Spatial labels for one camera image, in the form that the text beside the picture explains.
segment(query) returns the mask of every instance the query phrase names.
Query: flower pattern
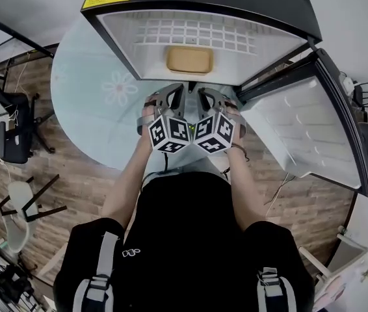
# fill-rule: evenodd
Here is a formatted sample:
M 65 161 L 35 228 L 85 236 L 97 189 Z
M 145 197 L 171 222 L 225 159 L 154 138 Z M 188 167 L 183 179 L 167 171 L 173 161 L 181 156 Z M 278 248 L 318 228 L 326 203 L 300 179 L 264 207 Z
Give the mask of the flower pattern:
M 113 71 L 112 82 L 104 82 L 101 85 L 101 89 L 107 93 L 106 104 L 112 105 L 117 101 L 121 107 L 124 107 L 127 104 L 128 95 L 138 92 L 138 88 L 131 84 L 133 79 L 130 73 L 121 76 L 118 71 Z

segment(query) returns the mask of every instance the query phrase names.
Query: black wristband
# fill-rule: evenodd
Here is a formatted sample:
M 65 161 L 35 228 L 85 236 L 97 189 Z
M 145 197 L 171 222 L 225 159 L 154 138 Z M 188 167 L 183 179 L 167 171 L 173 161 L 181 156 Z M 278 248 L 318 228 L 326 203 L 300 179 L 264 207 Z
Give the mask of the black wristband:
M 248 157 L 248 153 L 247 153 L 246 149 L 244 149 L 242 146 L 240 146 L 236 143 L 232 143 L 231 146 L 234 147 L 234 148 L 239 148 L 241 151 L 243 151 L 244 158 L 246 159 L 247 162 L 249 162 L 250 159 Z

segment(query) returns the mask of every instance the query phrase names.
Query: hand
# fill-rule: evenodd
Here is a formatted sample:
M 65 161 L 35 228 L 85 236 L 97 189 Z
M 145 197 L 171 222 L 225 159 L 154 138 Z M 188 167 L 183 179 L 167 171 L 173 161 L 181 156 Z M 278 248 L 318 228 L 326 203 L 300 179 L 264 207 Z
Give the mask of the hand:
M 145 103 L 149 102 L 149 101 L 153 101 L 157 99 L 157 95 L 151 95 L 148 96 L 145 99 Z M 153 105 L 150 105 L 148 107 L 144 107 L 142 109 L 142 116 L 146 117 L 146 116 L 150 116 L 151 114 L 155 113 L 155 107 Z M 148 130 L 148 126 L 147 125 L 143 125 L 142 126 L 142 136 L 141 136 L 141 142 L 144 142 L 145 144 L 149 143 L 149 145 L 151 145 L 151 139 L 150 139 L 150 132 Z
M 237 105 L 236 102 L 232 99 L 226 100 L 228 103 L 232 103 L 233 105 Z M 236 114 L 237 116 L 240 116 L 241 113 L 239 110 L 234 109 L 233 107 L 226 107 L 226 111 L 230 114 Z M 239 123 L 235 126 L 235 132 L 233 133 L 233 143 L 239 145 L 240 147 L 243 147 L 243 140 L 241 138 L 241 125 Z

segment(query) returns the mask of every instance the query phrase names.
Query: black shirt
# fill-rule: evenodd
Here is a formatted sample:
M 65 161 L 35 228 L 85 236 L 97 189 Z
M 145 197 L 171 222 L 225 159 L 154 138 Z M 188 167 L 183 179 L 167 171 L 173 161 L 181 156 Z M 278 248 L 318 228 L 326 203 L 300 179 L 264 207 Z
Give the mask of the black shirt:
M 156 178 L 124 230 L 110 218 L 76 226 L 54 284 L 58 311 L 71 311 L 80 282 L 96 273 L 108 231 L 120 237 L 111 284 L 114 311 L 257 311 L 257 274 L 278 269 L 293 286 L 298 311 L 311 311 L 313 282 L 289 230 L 269 222 L 238 227 L 230 185 L 204 172 Z

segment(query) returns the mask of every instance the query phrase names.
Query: refrigerator door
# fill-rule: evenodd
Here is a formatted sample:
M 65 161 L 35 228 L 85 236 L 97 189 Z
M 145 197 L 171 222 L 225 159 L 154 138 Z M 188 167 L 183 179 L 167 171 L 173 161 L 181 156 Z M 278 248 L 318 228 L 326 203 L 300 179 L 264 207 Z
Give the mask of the refrigerator door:
M 342 78 L 318 49 L 239 93 L 241 114 L 286 172 L 368 197 L 367 152 Z

